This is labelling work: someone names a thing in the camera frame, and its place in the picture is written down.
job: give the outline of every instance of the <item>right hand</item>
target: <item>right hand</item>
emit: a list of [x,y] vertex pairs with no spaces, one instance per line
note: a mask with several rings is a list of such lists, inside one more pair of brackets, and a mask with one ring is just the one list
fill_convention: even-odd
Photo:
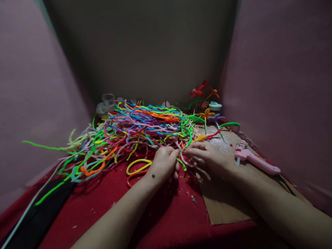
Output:
[[234,156],[224,153],[208,141],[192,143],[186,149],[185,154],[203,159],[207,167],[226,181],[229,181],[233,173],[239,168],[235,164]]

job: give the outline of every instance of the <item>cardboard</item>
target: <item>cardboard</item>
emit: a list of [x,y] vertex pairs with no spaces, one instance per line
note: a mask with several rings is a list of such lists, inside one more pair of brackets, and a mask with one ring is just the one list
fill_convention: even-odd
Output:
[[[214,134],[217,131],[216,127],[208,126],[207,135]],[[199,133],[204,134],[204,128],[200,128]],[[211,143],[216,145],[218,148],[227,152],[227,160],[231,160],[235,163],[234,154],[236,144],[241,139],[231,131],[224,128],[221,131],[225,142],[222,140],[220,135],[217,138],[213,138]],[[265,174],[265,172],[253,166],[250,162],[241,162],[240,167],[243,167],[248,171],[248,174],[255,174],[257,177],[275,185],[276,187],[288,191],[283,183],[279,183],[274,176]],[[244,199],[244,197],[229,183],[215,176],[212,172],[207,171],[211,176],[209,181],[201,172],[197,171],[196,176],[200,184],[201,192],[205,201],[207,211],[212,225],[225,224],[231,222],[244,221],[248,219],[255,219],[258,214],[255,212],[253,207]],[[286,180],[292,191],[298,198],[308,202],[293,186]]]

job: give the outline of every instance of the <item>pink wall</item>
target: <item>pink wall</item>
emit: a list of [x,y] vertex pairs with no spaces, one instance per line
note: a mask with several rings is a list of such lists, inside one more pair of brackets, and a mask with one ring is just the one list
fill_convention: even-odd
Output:
[[220,87],[227,119],[329,214],[331,24],[331,1],[243,1]]
[[33,1],[0,2],[0,54],[1,213],[63,155],[21,141],[64,146],[93,106]]

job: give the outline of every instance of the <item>black fabric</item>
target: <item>black fabric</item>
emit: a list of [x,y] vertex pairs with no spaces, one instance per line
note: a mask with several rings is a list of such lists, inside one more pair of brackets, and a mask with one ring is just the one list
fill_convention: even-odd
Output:
[[[36,199],[35,203],[62,181],[63,179],[51,181]],[[33,204],[6,249],[38,248],[61,208],[72,193],[74,186],[75,183],[66,181],[65,184],[51,193],[40,205],[35,206]],[[14,227],[1,241],[1,246],[5,243]]]

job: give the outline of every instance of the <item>pink glue gun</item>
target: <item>pink glue gun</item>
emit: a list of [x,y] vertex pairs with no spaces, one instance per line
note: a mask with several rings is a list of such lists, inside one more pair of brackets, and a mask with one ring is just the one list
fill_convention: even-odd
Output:
[[257,156],[255,156],[249,149],[248,149],[248,143],[244,140],[241,140],[237,145],[235,149],[235,158],[237,158],[237,165],[240,165],[240,160],[248,160],[254,165],[256,165],[261,170],[265,171],[269,175],[277,175],[280,174],[280,169],[278,167],[272,166],[271,164],[268,164],[267,162],[259,159]]

